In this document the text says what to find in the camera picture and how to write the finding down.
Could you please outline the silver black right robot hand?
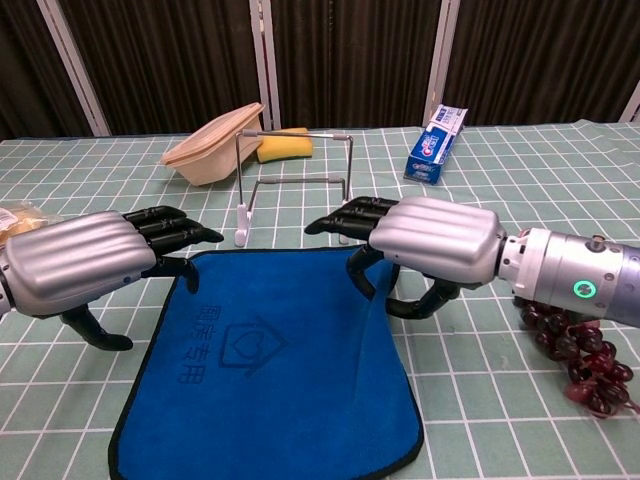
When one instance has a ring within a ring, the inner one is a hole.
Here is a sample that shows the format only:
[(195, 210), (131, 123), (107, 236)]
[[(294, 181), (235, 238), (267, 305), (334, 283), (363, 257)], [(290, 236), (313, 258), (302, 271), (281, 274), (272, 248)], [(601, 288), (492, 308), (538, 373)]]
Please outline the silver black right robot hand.
[(463, 288), (492, 282), (506, 242), (495, 212), (426, 196), (356, 197), (308, 224), (304, 232), (337, 233), (362, 242), (348, 258), (346, 271), (369, 300), (377, 288), (366, 270), (382, 260), (392, 262), (395, 271), (405, 267), (431, 279), (433, 285), (416, 301), (385, 300), (387, 313), (410, 320), (433, 315)]

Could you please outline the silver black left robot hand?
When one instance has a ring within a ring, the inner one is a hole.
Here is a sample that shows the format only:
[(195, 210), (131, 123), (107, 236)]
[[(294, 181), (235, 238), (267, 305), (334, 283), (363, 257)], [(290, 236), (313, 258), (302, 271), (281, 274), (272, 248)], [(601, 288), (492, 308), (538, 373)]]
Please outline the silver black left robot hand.
[(197, 267), (176, 252), (223, 239), (221, 233), (166, 205), (91, 213), (20, 233), (1, 250), (1, 312), (58, 317), (95, 348), (127, 351), (132, 340), (107, 332), (91, 313), (90, 303), (151, 277), (182, 277), (195, 294)]

